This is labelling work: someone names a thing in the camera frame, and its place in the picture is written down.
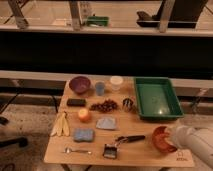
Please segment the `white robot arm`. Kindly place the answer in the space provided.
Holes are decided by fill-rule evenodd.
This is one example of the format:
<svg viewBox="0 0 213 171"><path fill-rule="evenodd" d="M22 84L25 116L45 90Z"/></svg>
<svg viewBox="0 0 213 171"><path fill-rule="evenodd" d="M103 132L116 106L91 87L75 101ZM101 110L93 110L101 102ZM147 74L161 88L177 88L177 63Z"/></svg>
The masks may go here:
<svg viewBox="0 0 213 171"><path fill-rule="evenodd" d="M168 128L169 139L178 149L189 149L213 169L213 124L178 125Z"/></svg>

